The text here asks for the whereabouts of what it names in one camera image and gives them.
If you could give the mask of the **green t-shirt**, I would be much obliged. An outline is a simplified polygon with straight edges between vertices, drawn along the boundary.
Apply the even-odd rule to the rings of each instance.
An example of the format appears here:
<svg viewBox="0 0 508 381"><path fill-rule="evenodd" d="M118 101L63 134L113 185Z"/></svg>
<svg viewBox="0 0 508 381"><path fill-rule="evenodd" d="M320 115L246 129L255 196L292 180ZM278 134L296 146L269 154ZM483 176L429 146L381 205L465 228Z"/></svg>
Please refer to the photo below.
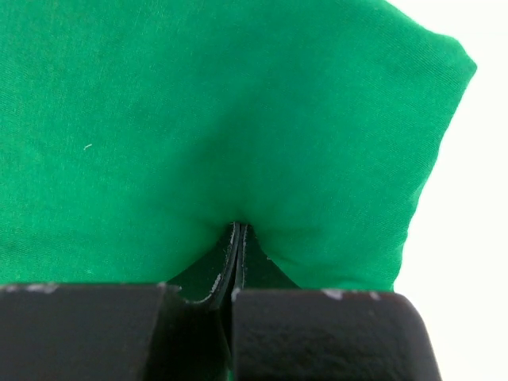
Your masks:
<svg viewBox="0 0 508 381"><path fill-rule="evenodd" d="M389 291L476 69L385 1L4 1L1 281L158 283L241 222Z"/></svg>

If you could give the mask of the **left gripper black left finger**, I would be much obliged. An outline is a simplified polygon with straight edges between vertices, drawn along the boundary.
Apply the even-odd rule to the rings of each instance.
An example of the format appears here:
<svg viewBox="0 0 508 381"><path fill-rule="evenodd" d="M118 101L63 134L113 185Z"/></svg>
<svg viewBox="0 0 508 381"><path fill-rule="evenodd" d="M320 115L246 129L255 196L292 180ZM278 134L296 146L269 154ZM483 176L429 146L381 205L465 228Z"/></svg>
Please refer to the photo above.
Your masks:
<svg viewBox="0 0 508 381"><path fill-rule="evenodd" d="M204 298L170 283L18 283L1 288L4 380L226 380L241 227Z"/></svg>

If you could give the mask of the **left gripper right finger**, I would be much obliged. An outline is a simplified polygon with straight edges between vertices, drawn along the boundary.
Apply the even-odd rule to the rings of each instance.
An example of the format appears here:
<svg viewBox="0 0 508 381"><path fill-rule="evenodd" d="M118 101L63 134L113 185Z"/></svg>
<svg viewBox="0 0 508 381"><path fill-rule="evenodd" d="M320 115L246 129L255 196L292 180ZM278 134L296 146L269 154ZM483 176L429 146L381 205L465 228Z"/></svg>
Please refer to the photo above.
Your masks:
<svg viewBox="0 0 508 381"><path fill-rule="evenodd" d="M231 295L235 380L439 380L421 315L400 294L247 289L239 225Z"/></svg>

